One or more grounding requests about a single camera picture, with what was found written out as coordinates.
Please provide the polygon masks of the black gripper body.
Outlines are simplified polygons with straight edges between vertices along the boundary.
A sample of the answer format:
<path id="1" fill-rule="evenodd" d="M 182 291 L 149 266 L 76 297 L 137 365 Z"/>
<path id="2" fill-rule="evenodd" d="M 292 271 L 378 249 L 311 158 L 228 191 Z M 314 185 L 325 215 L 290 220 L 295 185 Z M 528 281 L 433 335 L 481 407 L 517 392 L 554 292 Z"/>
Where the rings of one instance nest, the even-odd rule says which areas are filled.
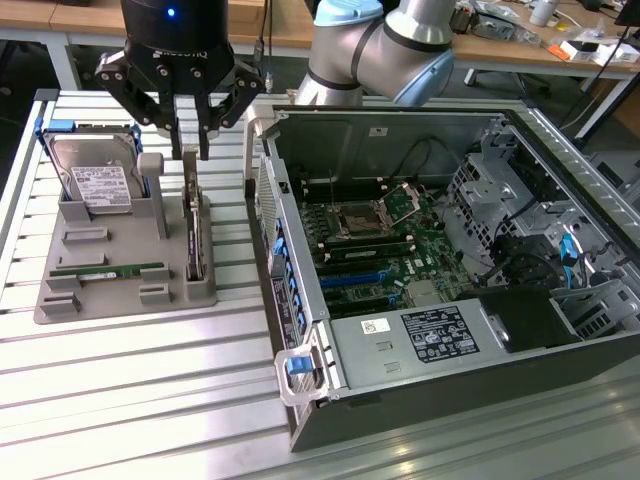
<path id="1" fill-rule="evenodd" d="M 131 66 L 160 90 L 213 92 L 235 66 L 226 1 L 123 1 Z"/>

